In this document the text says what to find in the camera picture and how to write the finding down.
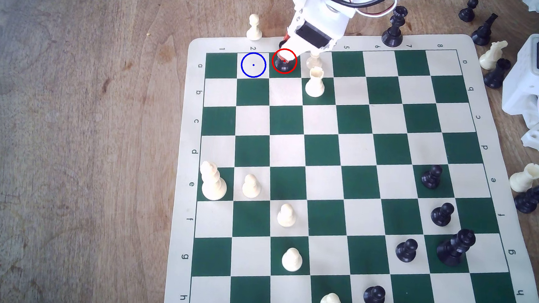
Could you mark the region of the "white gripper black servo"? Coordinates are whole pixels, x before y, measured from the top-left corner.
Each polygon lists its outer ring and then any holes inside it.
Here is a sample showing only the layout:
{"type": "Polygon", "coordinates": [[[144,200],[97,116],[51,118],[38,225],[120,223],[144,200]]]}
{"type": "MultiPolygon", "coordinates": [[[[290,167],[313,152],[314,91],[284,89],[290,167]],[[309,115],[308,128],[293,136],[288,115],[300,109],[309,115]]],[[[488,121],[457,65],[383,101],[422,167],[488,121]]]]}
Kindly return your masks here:
{"type": "Polygon", "coordinates": [[[310,50],[332,51],[343,37],[354,9],[332,0],[293,0],[296,11],[280,41],[278,58],[294,60],[310,50]]]}

